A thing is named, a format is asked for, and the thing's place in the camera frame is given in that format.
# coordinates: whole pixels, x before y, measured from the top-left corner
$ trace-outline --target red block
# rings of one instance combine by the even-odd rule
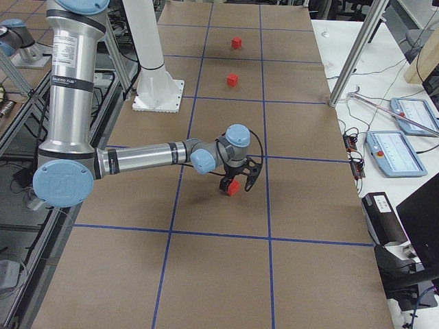
[[[238,75],[231,73],[227,75],[227,84],[231,87],[234,87],[238,84],[238,79],[239,79]]]
[[[234,49],[239,49],[242,47],[242,39],[237,36],[232,39],[232,47]]]
[[[237,193],[237,191],[239,191],[239,182],[237,180],[233,180],[228,186],[227,194],[233,196]]]

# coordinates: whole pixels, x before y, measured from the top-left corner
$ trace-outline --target blue joint cap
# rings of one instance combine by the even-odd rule
[[[15,49],[9,46],[7,43],[0,41],[0,50],[7,55],[7,57],[10,57],[15,54]]]
[[[234,146],[247,147],[250,145],[250,130],[245,125],[231,125],[227,128],[226,139]]]
[[[217,167],[217,163],[212,154],[205,149],[197,149],[191,154],[191,162],[195,170],[204,175]]]
[[[83,202],[93,190],[93,175],[83,164],[52,160],[34,174],[37,197],[54,207],[72,207]]]
[[[12,27],[26,27],[21,19],[7,19],[0,23],[0,25],[12,28]]]
[[[110,0],[55,0],[68,11],[82,16],[100,14],[107,9]]]

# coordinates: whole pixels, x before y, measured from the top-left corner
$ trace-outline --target blue cable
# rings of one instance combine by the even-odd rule
[[[420,301],[422,300],[422,298],[424,297],[424,295],[425,295],[426,293],[428,293],[430,290],[432,290],[432,289],[434,289],[434,288],[435,288],[435,286],[431,286],[431,287],[429,287],[428,289],[425,289],[425,290],[423,291],[423,293],[421,293],[421,294],[419,295],[418,299],[416,300],[416,305],[415,305],[415,307],[414,307],[413,314],[412,314],[412,322],[411,322],[411,324],[410,324],[410,329],[413,329],[414,319],[415,319],[415,317],[416,317],[416,311],[418,310],[418,307],[419,307]]]

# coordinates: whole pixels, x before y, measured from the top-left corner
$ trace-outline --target white table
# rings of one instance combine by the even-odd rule
[[[358,22],[340,22],[340,21],[313,21],[313,28],[316,35],[320,55],[324,64],[325,73],[328,78],[338,76],[346,61],[349,51],[361,27]],[[382,71],[389,66],[395,65],[404,59],[404,55],[399,49],[396,41],[393,39],[388,28],[382,24],[377,32],[373,42],[366,45],[360,61],[357,64],[356,73],[369,73]],[[382,73],[370,75],[353,75],[344,90],[342,99],[348,92],[354,91],[357,86],[360,87],[360,93],[368,97],[380,97],[391,99],[393,97],[404,97],[423,90],[421,85],[407,84],[403,74],[409,64],[402,61],[395,67],[385,70]],[[329,88],[332,89],[337,79],[329,80]],[[414,98],[426,99],[437,117],[439,113],[432,104],[431,99],[425,91],[414,96]],[[372,100],[375,103],[381,103],[386,108],[389,102],[379,99]],[[357,100],[349,100],[351,114],[366,122],[371,122],[375,113],[375,109]],[[346,102],[341,100],[336,108],[339,119],[345,122],[347,128],[357,127],[360,132],[367,130],[366,124],[354,119],[348,113]],[[388,114],[378,111],[375,119],[370,125],[371,130],[398,130],[396,121]],[[410,143],[416,151],[429,149],[439,143],[439,138],[408,136]],[[432,178],[439,172],[439,148],[421,154],[419,157],[428,170],[428,175],[421,178],[386,178],[377,168],[375,161],[370,156],[369,151],[364,149],[365,134],[360,134],[357,142],[359,151],[363,154],[366,163],[365,174],[363,179],[360,197],[369,192],[384,191],[393,207],[396,207],[407,196],[412,194],[419,186],[423,185],[427,180]],[[407,321],[411,319],[405,312]],[[431,308],[429,310],[419,310],[417,312],[419,318],[415,321],[415,329],[436,329],[439,323],[439,308]]]

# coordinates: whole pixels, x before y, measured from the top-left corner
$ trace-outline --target black box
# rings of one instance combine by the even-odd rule
[[[400,245],[407,237],[384,192],[368,193],[362,199],[369,233],[382,246]]]

